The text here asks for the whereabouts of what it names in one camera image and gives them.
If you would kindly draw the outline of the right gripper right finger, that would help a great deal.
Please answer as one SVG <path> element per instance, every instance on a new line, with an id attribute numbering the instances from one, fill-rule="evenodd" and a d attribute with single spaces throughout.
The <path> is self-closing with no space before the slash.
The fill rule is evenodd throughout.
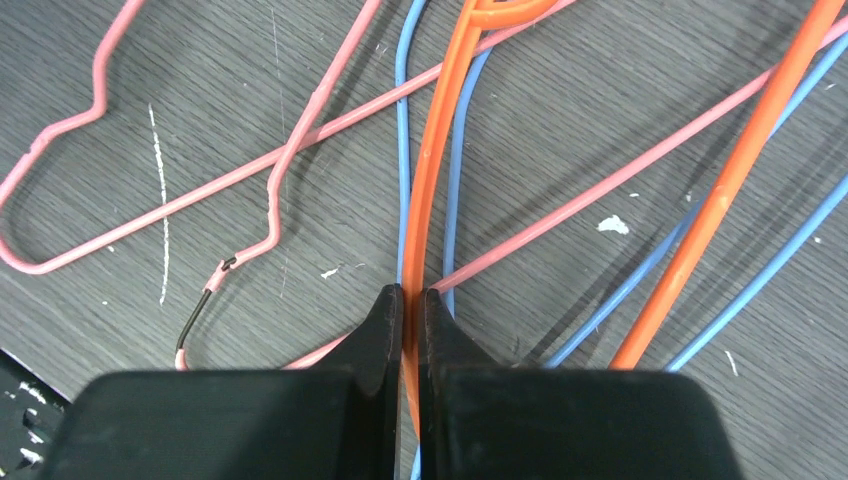
<path id="1" fill-rule="evenodd" d="M 426 479 L 739 479 L 708 393 L 656 371 L 508 367 L 419 305 L 420 445 Z"/>

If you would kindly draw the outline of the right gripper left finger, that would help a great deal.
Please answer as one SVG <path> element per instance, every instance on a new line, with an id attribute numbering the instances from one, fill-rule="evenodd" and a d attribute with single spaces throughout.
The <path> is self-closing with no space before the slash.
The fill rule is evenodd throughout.
<path id="1" fill-rule="evenodd" d="M 74 401 L 43 479 L 395 479 L 403 293 L 305 369 L 125 371 Z"/>

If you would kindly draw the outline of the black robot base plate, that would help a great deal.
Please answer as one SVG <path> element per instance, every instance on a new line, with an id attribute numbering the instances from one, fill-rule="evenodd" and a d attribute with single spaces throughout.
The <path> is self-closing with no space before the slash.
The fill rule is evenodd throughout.
<path id="1" fill-rule="evenodd" d="M 1 352 L 1 477 L 34 479 L 69 400 L 6 351 Z"/>

